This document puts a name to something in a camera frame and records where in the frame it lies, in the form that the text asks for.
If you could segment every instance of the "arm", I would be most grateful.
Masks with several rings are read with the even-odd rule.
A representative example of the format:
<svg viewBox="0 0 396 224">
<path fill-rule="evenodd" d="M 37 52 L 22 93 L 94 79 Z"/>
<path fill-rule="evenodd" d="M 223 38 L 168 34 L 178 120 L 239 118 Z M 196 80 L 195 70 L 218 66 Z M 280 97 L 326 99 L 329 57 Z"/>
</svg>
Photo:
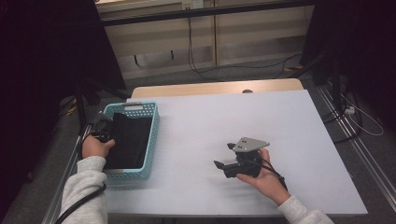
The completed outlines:
<svg viewBox="0 0 396 224">
<path fill-rule="evenodd" d="M 270 155 L 265 148 L 260 149 L 262 158 L 270 162 Z M 332 223 L 332 221 L 319 210 L 308 210 L 295 196 L 291 196 L 280 184 L 276 175 L 262 169 L 260 174 L 253 178 L 249 175 L 237 175 L 238 179 L 256 188 L 261 194 L 273 200 L 291 224 Z"/>
<path fill-rule="evenodd" d="M 102 173 L 106 164 L 105 157 L 114 140 L 102 144 L 92 136 L 88 136 L 82 146 L 82 161 L 78 162 L 78 172 L 67 180 L 62 197 L 61 214 L 77 201 L 97 191 L 106 181 Z M 63 223 L 107 223 L 105 194 L 89 200 L 73 212 Z"/>
</svg>

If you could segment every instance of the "wrist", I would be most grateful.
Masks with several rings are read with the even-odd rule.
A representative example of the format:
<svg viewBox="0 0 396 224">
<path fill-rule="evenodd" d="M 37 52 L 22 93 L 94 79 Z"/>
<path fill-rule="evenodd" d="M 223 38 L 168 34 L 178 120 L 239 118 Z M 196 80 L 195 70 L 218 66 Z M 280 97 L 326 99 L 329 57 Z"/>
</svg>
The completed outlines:
<svg viewBox="0 0 396 224">
<path fill-rule="evenodd" d="M 291 195 L 285 189 L 280 189 L 273 197 L 270 197 L 272 201 L 274 201 L 277 206 L 280 206 L 284 203 Z"/>
</svg>

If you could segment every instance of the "electrical cable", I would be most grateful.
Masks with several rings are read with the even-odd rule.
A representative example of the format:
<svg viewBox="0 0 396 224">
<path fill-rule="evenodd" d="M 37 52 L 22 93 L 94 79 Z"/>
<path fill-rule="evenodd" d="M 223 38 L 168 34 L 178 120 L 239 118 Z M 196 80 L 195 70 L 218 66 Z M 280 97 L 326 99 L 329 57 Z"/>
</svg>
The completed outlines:
<svg viewBox="0 0 396 224">
<path fill-rule="evenodd" d="M 194 57 L 192 54 L 192 38 L 191 38 L 191 33 L 192 33 L 192 29 L 191 29 L 191 18 L 187 18 L 188 22 L 189 22 L 189 66 L 190 69 L 195 72 L 196 74 L 198 74 L 198 76 L 205 78 L 205 79 L 210 79 L 210 80 L 214 80 L 214 81 L 219 81 L 222 82 L 222 80 L 219 80 L 217 78 L 213 78 L 213 77 L 205 77 L 203 76 L 198 69 L 195 67 L 195 62 L 194 62 Z"/>
<path fill-rule="evenodd" d="M 352 106 L 354 106 L 358 111 L 360 111 L 362 114 L 364 114 L 365 116 L 367 116 L 370 120 L 372 120 L 376 125 L 378 125 L 378 127 L 381 129 L 381 133 L 370 133 L 369 131 L 365 130 L 362 125 L 359 125 L 359 123 L 357 123 L 349 114 L 349 118 L 350 120 L 355 123 L 356 126 L 358 126 L 360 129 L 362 129 L 363 131 L 365 131 L 366 133 L 373 135 L 373 136 L 380 136 L 384 133 L 384 129 L 382 128 L 382 126 L 375 120 L 373 119 L 371 116 L 369 116 L 366 112 L 364 112 L 363 110 L 361 110 L 358 106 L 352 104 L 343 94 L 341 94 L 341 96 L 343 98 L 345 98 Z"/>
<path fill-rule="evenodd" d="M 192 28 L 191 28 L 191 18 L 187 18 L 187 20 L 188 20 L 188 22 L 189 22 L 189 66 L 190 66 L 190 69 L 191 69 L 193 72 L 195 72 L 196 74 L 198 74 L 198 75 L 199 75 L 200 77 L 202 77 L 202 78 L 206 78 L 206 79 L 211 79 L 211 80 L 215 80 L 215 81 L 220 81 L 220 82 L 222 82 L 223 80 L 219 80 L 219 79 L 213 78 L 213 77 L 205 77 L 205 76 L 203 76 L 202 74 L 203 74 L 203 73 L 210 72 L 210 71 L 214 71 L 214 70 L 217 70 L 217 69 L 223 69 L 223 68 L 252 68 L 252 69 L 260 69 L 260 68 L 268 68 L 268 67 L 273 67 L 273 66 L 277 66 L 277 65 L 282 64 L 282 69 L 280 70 L 279 74 L 277 74 L 275 77 L 272 78 L 272 79 L 275 79 L 275 78 L 278 78 L 280 75 L 282 75 L 283 70 L 284 70 L 284 68 L 285 68 L 285 63 L 286 63 L 288 60 L 290 60 L 290 59 L 292 59 L 292 58 L 294 58 L 294 57 L 296 57 L 296 56 L 302 55 L 301 53 L 294 54 L 294 55 L 289 56 L 287 59 L 282 60 L 282 61 L 280 61 L 280 62 L 278 62 L 278 63 L 269 64 L 269 65 L 264 65 L 264 66 L 225 65 L 225 66 L 218 66 L 218 67 L 214 67 L 214 68 L 209 68 L 209 69 L 207 69 L 207 70 L 205 70 L 205 71 L 198 71 L 198 69 L 195 67 L 195 62 L 194 62 L 193 53 L 192 53 L 192 37 L 191 37 L 191 36 L 192 36 L 192 34 L 191 34 L 191 33 L 192 33 Z"/>
<path fill-rule="evenodd" d="M 265 161 L 266 163 L 268 163 L 268 164 L 270 165 L 270 167 L 265 166 L 265 165 L 263 165 L 263 164 L 259 164 L 259 163 L 255 162 L 255 161 L 250 161 L 250 160 L 243 160 L 243 161 L 245 161 L 245 162 L 247 162 L 247 163 L 251 163 L 251 164 L 257 165 L 257 166 L 260 166 L 261 168 L 263 168 L 263 169 L 265 169 L 265 170 L 268 170 L 268 171 L 272 172 L 274 175 L 276 175 L 276 178 L 279 180 L 279 182 L 280 182 L 280 184 L 283 186 L 283 188 L 285 188 L 285 190 L 288 190 L 288 186 L 286 186 L 286 182 L 285 182 L 285 177 L 283 177 L 282 175 L 280 175 L 280 174 L 274 169 L 273 165 L 272 165 L 270 162 L 266 161 L 265 159 L 262 159 L 262 160 Z"/>
<path fill-rule="evenodd" d="M 99 194 L 103 193 L 106 189 L 106 184 L 103 183 L 103 186 L 98 190 L 92 192 L 91 194 L 85 196 L 84 198 L 80 199 L 78 202 L 70 206 L 59 218 L 56 220 L 55 224 L 61 224 L 70 214 L 80 208 L 84 203 L 88 202 L 89 200 L 95 198 Z"/>
<path fill-rule="evenodd" d="M 357 98 L 356 98 L 356 95 L 355 95 L 355 92 L 354 92 L 354 91 L 352 92 L 352 96 L 353 96 L 353 98 L 354 98 L 354 101 L 356 102 L 356 105 L 359 105 L 358 100 L 357 100 Z M 363 124 L 362 124 L 362 119 L 361 119 L 361 112 L 360 112 L 359 110 L 358 110 L 358 113 L 355 113 L 355 116 L 356 116 L 356 118 L 358 119 L 359 125 L 362 126 Z M 349 137 L 347 137 L 347 138 L 345 138 L 345 139 L 342 139 L 342 140 L 337 140 L 337 141 L 332 141 L 332 142 L 333 142 L 334 144 L 343 143 L 343 142 L 346 142 L 346 141 L 349 141 L 349 140 L 352 140 L 352 139 L 358 137 L 360 134 L 361 134 L 361 129 L 358 129 L 358 130 L 357 130 L 354 134 L 352 134 L 351 136 L 349 136 Z"/>
</svg>

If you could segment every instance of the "right hand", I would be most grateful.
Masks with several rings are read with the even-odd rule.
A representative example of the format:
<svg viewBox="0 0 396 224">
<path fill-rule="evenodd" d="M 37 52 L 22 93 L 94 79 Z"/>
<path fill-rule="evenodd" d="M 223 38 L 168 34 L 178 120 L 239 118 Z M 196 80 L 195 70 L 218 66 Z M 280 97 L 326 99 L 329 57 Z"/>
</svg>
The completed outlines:
<svg viewBox="0 0 396 224">
<path fill-rule="evenodd" d="M 260 148 L 260 154 L 263 159 L 271 162 L 267 149 Z M 290 197 L 290 194 L 283 188 L 282 184 L 280 184 L 276 175 L 269 170 L 262 168 L 256 178 L 242 174 L 238 174 L 236 177 L 256 188 L 261 194 L 273 200 L 277 205 L 281 205 Z"/>
</svg>

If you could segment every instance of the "left hand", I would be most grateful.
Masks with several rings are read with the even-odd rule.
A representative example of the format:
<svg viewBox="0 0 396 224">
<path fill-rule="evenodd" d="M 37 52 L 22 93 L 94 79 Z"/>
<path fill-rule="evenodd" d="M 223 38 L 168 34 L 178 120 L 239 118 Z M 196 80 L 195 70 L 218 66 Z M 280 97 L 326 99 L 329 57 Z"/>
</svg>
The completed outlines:
<svg viewBox="0 0 396 224">
<path fill-rule="evenodd" d="M 91 156 L 100 156 L 105 158 L 108 151 L 116 145 L 114 139 L 109 140 L 106 143 L 101 143 L 98 139 L 92 135 L 88 135 L 82 144 L 82 159 Z"/>
</svg>

